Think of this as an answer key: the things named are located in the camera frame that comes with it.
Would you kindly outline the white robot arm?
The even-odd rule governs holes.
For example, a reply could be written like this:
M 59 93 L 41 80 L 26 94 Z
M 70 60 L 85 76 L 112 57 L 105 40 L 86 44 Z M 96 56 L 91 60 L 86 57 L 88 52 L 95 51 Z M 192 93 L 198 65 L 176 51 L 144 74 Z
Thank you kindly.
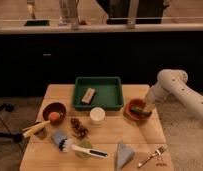
M 156 102 L 163 102 L 169 94 L 173 94 L 203 124 L 203 96 L 189 88 L 187 81 L 188 74 L 184 70 L 161 70 L 156 84 L 145 96 L 143 110 L 152 110 Z

